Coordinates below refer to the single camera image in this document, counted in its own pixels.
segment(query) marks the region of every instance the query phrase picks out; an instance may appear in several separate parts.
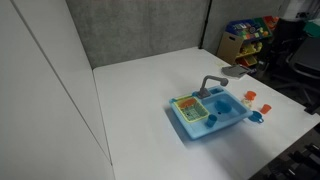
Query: orange cup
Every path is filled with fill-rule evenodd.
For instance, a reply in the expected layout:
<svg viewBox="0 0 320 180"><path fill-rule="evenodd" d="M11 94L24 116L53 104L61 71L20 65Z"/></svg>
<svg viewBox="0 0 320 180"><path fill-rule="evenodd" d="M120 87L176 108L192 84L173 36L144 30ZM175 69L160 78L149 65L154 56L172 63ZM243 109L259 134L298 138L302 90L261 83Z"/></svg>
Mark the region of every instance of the orange cup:
<svg viewBox="0 0 320 180"><path fill-rule="evenodd" d="M271 109L271 106L269 104L265 104L263 105L263 107L261 108L260 112L262 114L267 114Z"/></svg>
<svg viewBox="0 0 320 180"><path fill-rule="evenodd" d="M250 101L253 101L254 98L256 97L256 93L253 92L253 91L248 91L247 94L245 95L245 97L250 100Z"/></svg>

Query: sink basin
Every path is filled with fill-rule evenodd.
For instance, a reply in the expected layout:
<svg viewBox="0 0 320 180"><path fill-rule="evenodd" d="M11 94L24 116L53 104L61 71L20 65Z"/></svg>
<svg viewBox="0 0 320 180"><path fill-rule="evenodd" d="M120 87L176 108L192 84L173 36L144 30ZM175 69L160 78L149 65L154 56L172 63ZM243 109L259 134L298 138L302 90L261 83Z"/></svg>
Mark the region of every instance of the sink basin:
<svg viewBox="0 0 320 180"><path fill-rule="evenodd" d="M196 93L173 98L170 105L192 139L233 125L252 115L236 97L222 86L208 88L210 96L199 99ZM208 117L214 122L208 125Z"/></svg>

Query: black chair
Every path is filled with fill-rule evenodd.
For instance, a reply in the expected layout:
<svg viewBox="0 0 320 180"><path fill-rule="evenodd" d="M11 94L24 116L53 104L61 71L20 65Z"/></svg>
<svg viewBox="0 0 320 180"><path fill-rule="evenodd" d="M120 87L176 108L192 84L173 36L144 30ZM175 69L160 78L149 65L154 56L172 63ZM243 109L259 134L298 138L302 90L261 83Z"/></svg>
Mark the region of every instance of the black chair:
<svg viewBox="0 0 320 180"><path fill-rule="evenodd" d="M276 90L297 88L307 104L312 104L309 93L320 94L320 38L306 38L295 53L287 58L287 69L272 74L273 78L286 82Z"/></svg>
<svg viewBox="0 0 320 180"><path fill-rule="evenodd" d="M272 43L269 44L269 47L264 47L267 51L265 60L269 64L269 69L274 69L277 64L282 66L286 57L298 49L303 40L305 24L302 20L279 19L273 32Z"/></svg>

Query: small blue container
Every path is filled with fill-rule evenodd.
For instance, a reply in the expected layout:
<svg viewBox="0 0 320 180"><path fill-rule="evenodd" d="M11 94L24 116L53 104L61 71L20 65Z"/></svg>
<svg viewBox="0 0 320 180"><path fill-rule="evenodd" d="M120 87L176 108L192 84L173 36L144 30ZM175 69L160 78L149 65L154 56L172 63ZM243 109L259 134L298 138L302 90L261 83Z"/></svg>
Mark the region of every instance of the small blue container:
<svg viewBox="0 0 320 180"><path fill-rule="evenodd" d="M253 114L251 116L248 117L248 119L250 119L253 122L257 122L257 123L263 123L264 120L262 119L262 115L258 112L258 111L253 111Z"/></svg>
<svg viewBox="0 0 320 180"><path fill-rule="evenodd" d="M211 128L213 125L217 122L217 116L210 114L208 117L208 120L206 122L206 125Z"/></svg>

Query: gray wall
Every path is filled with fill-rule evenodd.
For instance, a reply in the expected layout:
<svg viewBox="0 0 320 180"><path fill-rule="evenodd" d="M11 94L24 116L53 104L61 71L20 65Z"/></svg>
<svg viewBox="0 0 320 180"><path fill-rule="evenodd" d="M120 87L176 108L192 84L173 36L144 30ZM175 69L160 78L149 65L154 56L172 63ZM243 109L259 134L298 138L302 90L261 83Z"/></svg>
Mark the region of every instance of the gray wall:
<svg viewBox="0 0 320 180"><path fill-rule="evenodd" d="M209 0L66 0L92 68L199 44ZM231 20L277 15L283 0L213 0L204 48Z"/></svg>

